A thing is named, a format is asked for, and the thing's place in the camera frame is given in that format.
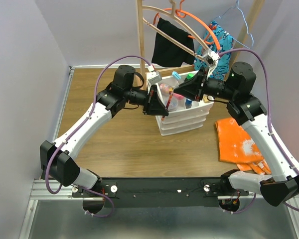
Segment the black green highlighter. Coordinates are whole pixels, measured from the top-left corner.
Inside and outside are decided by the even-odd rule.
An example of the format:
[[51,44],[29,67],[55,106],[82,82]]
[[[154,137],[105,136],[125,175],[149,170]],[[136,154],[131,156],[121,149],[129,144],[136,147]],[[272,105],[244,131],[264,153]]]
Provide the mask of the black green highlighter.
[[185,81],[185,82],[186,82],[186,81],[189,81],[189,80],[191,80],[193,77],[194,77],[194,74],[193,74],[193,73],[188,73],[184,81]]

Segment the blue cap clear tube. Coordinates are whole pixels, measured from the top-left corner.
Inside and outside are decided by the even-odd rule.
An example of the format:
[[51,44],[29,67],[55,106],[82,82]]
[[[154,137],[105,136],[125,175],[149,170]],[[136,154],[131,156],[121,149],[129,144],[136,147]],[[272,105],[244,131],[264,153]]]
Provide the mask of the blue cap clear tube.
[[190,109],[192,107],[192,100],[186,99],[185,100],[185,108]]

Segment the red pen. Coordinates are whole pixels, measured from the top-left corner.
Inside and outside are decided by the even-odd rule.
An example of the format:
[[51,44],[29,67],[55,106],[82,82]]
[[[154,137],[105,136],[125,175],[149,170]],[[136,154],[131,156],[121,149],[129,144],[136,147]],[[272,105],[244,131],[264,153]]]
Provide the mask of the red pen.
[[169,97],[168,97],[168,100],[167,100],[167,103],[166,103],[167,112],[168,112],[168,108],[169,108],[170,102],[172,100],[172,97],[173,97],[173,89],[169,90]]

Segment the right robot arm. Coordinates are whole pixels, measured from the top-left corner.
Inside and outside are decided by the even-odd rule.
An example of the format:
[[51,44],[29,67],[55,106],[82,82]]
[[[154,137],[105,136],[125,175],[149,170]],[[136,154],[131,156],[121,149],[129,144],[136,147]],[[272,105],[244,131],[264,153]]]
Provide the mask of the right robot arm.
[[251,137],[266,160],[271,174],[256,175],[231,170],[221,176],[220,191],[231,195],[236,190],[250,191],[259,195],[270,205],[277,207],[299,194],[299,163],[269,122],[269,111],[251,94],[256,74],[250,64],[233,64],[226,81],[207,76],[207,67],[174,89],[192,101],[201,101],[203,96],[227,100],[230,116]]

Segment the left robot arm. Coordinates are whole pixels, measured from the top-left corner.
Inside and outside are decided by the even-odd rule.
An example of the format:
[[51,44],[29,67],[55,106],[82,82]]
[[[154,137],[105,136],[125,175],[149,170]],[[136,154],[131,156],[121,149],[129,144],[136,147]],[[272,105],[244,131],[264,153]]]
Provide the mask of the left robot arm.
[[40,163],[45,177],[51,176],[61,186],[83,187],[88,196],[100,193],[100,177],[75,163],[85,143],[105,123],[109,122],[126,104],[141,106],[143,114],[167,116],[168,110],[158,96],[156,85],[143,90],[133,85],[138,72],[129,65],[120,65],[112,82],[97,93],[87,111],[62,136],[40,146]]

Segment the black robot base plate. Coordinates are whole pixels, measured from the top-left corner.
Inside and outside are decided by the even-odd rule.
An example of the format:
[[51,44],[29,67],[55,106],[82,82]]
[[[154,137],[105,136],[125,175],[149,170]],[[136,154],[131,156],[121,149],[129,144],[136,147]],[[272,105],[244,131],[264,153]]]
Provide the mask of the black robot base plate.
[[82,187],[72,193],[83,198],[83,208],[99,212],[103,208],[163,208],[218,207],[220,197],[234,198],[249,195],[247,190],[230,188],[221,177],[174,178],[103,178],[94,191],[105,194],[111,201],[98,199]]

